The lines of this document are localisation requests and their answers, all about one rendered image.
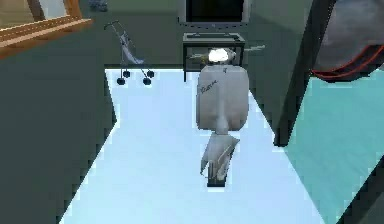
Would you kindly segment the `grey swivel chair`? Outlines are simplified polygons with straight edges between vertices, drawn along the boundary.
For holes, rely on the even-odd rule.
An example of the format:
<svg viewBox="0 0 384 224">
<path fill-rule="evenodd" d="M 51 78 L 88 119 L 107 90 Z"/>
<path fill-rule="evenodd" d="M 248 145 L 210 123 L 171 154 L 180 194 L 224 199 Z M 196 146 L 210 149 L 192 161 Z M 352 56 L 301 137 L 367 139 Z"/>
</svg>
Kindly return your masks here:
<svg viewBox="0 0 384 224">
<path fill-rule="evenodd" d="M 205 66 L 197 81 L 196 124 L 211 135 L 203 153 L 200 174 L 207 171 L 208 187 L 224 187 L 233 153 L 240 142 L 230 134 L 239 131 L 249 112 L 249 77 L 240 66 Z"/>
</svg>

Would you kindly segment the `black television set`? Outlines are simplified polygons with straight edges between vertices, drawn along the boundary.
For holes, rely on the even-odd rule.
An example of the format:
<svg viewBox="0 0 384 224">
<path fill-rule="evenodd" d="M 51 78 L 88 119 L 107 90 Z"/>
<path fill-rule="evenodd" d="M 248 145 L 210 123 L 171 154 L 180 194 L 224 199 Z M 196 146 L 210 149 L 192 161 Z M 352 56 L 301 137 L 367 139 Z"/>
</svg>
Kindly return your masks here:
<svg viewBox="0 0 384 224">
<path fill-rule="evenodd" d="M 178 0 L 180 25 L 202 28 L 242 26 L 249 22 L 253 0 Z"/>
</svg>

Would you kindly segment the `white round object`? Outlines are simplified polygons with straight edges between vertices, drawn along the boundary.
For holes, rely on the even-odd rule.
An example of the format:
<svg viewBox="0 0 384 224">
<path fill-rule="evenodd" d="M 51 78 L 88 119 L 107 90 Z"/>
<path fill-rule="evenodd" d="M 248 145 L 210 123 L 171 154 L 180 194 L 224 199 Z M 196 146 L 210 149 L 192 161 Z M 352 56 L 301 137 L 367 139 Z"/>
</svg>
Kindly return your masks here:
<svg viewBox="0 0 384 224">
<path fill-rule="evenodd" d="M 227 63 L 236 57 L 236 52 L 229 48 L 212 49 L 208 54 L 210 62 Z"/>
</svg>

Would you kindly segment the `grey folding stroller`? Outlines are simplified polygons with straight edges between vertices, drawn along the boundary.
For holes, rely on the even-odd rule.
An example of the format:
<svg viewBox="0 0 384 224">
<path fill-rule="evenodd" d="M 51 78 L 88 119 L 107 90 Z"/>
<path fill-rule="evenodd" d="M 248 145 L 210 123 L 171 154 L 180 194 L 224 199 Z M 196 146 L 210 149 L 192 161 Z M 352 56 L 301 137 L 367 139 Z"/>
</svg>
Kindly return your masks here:
<svg viewBox="0 0 384 224">
<path fill-rule="evenodd" d="M 112 22 L 106 23 L 103 26 L 103 29 L 107 30 L 109 27 L 113 29 L 115 35 L 117 36 L 121 49 L 120 77 L 116 80 L 116 82 L 118 85 L 124 85 L 125 79 L 131 76 L 130 71 L 125 68 L 125 65 L 127 65 L 129 62 L 133 63 L 134 65 L 143 65 L 144 60 L 137 58 L 131 51 L 131 47 L 135 47 L 135 45 L 133 44 L 127 31 L 122 26 L 119 20 L 114 20 Z"/>
</svg>

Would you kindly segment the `wooden framed mirror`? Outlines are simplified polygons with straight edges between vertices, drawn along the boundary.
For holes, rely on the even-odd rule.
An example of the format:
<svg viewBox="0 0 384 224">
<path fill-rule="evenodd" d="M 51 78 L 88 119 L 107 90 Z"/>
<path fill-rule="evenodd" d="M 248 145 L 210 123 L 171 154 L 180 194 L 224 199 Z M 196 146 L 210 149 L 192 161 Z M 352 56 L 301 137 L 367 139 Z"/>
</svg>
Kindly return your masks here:
<svg viewBox="0 0 384 224">
<path fill-rule="evenodd" d="M 82 16 L 79 0 L 61 1 L 66 12 L 63 16 L 0 29 L 0 59 L 79 32 L 93 23 Z"/>
</svg>

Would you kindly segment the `grey cloth with red trim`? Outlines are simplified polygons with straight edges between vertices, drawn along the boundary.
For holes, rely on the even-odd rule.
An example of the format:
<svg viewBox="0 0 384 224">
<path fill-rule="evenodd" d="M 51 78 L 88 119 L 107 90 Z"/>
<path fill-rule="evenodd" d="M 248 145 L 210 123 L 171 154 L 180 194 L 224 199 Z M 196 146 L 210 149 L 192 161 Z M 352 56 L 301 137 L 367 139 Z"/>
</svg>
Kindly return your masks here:
<svg viewBox="0 0 384 224">
<path fill-rule="evenodd" d="M 384 0 L 337 0 L 312 75 L 351 82 L 384 71 Z"/>
</svg>

